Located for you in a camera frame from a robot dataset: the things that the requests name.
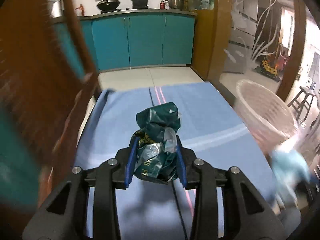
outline tiled floor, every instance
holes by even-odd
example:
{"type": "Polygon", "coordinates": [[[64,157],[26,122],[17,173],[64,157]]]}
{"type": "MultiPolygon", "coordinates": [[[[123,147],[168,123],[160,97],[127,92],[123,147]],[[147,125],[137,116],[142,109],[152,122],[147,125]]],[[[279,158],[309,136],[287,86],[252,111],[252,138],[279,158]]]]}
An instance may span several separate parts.
{"type": "MultiPolygon", "coordinates": [[[[104,72],[99,75],[99,82],[102,89],[112,88],[125,91],[135,88],[203,81],[190,67],[153,67],[104,72]]],[[[87,113],[79,130],[78,138],[83,131],[94,104],[95,100],[92,98],[88,104],[87,113]]]]}
{"type": "Polygon", "coordinates": [[[236,84],[242,79],[249,79],[256,82],[272,92],[276,93],[280,82],[277,83],[271,78],[265,77],[255,71],[247,70],[244,74],[222,73],[220,82],[236,97],[236,84]]]}

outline plastic basket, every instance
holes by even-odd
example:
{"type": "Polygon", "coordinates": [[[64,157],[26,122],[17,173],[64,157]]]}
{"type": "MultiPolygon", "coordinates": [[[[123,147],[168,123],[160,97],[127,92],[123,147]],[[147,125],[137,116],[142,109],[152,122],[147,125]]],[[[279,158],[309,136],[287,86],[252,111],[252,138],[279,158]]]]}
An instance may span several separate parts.
{"type": "Polygon", "coordinates": [[[234,111],[242,118],[264,154],[298,131],[287,105],[272,91],[250,80],[236,86],[234,111]]]}

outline bar stool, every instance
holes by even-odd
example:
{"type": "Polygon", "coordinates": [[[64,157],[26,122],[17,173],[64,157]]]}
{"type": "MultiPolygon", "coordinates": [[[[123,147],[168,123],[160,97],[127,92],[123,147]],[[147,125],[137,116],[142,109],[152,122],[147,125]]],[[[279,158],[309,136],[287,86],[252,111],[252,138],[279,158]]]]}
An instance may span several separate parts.
{"type": "Polygon", "coordinates": [[[296,120],[297,122],[299,121],[299,118],[300,118],[300,115],[302,113],[302,110],[303,110],[303,107],[305,107],[307,109],[307,113],[306,113],[306,116],[304,117],[304,119],[300,122],[300,123],[303,123],[306,119],[307,119],[307,116],[310,112],[310,108],[311,108],[311,105],[312,105],[312,101],[313,101],[313,98],[316,96],[316,94],[314,93],[313,90],[311,89],[308,89],[308,88],[305,88],[305,87],[300,87],[300,92],[295,96],[295,98],[288,104],[288,107],[292,106],[293,109],[296,111],[296,113],[294,114],[295,117],[296,117],[296,120]],[[298,98],[299,96],[303,93],[305,93],[305,97],[304,99],[302,100],[301,103],[299,103],[298,101],[298,98]],[[311,102],[308,103],[307,102],[307,98],[309,96],[312,96],[311,98],[311,102]]]}

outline dark green plastic bag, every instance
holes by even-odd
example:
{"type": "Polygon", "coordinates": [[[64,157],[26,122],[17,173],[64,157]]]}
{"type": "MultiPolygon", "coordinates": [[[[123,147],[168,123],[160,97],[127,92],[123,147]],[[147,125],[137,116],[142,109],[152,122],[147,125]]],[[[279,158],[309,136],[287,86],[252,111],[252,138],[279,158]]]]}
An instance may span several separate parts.
{"type": "Polygon", "coordinates": [[[175,132],[180,128],[178,108],[173,102],[147,108],[137,114],[136,120],[140,129],[155,142],[163,142],[166,126],[175,132]]]}
{"type": "Polygon", "coordinates": [[[164,131],[170,127],[177,132],[180,128],[178,109],[172,102],[148,108],[136,116],[140,130],[137,163],[134,174],[137,178],[168,184],[177,175],[177,153],[164,152],[164,131]]]}

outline teal cabinet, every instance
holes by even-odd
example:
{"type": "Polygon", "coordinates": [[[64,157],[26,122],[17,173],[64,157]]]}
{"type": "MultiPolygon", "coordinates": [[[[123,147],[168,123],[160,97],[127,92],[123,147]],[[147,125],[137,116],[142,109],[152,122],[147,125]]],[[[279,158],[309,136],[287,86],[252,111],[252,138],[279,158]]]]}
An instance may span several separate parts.
{"type": "Polygon", "coordinates": [[[162,64],[162,14],[128,16],[131,66],[162,64]]]}
{"type": "Polygon", "coordinates": [[[191,64],[195,19],[183,15],[163,15],[162,64],[191,64]]]}
{"type": "Polygon", "coordinates": [[[76,73],[77,77],[82,78],[84,76],[84,70],[78,56],[78,52],[76,51],[76,48],[70,37],[67,25],[65,23],[57,23],[54,25],[54,27],[58,36],[58,41],[60,42],[60,46],[67,58],[68,63],[70,64],[72,70],[76,73]]]}
{"type": "Polygon", "coordinates": [[[93,20],[92,35],[100,71],[130,66],[126,17],[93,20]]]}
{"type": "Polygon", "coordinates": [[[82,27],[82,34],[89,49],[90,55],[92,57],[93,62],[98,69],[98,61],[96,55],[96,48],[94,46],[93,36],[92,36],[92,21],[80,21],[82,27]]]}
{"type": "MultiPolygon", "coordinates": [[[[89,52],[91,54],[92,60],[94,61],[95,65],[97,65],[97,57],[95,52],[95,47],[92,38],[92,22],[91,20],[80,21],[82,27],[82,34],[84,40],[87,44],[89,52]]],[[[73,44],[71,39],[68,27],[66,23],[56,23],[54,25],[55,32],[58,36],[58,40],[62,51],[64,52],[68,63],[70,64],[73,71],[76,73],[78,78],[83,78],[84,76],[84,69],[81,62],[81,59],[76,51],[76,48],[73,44]]]]}

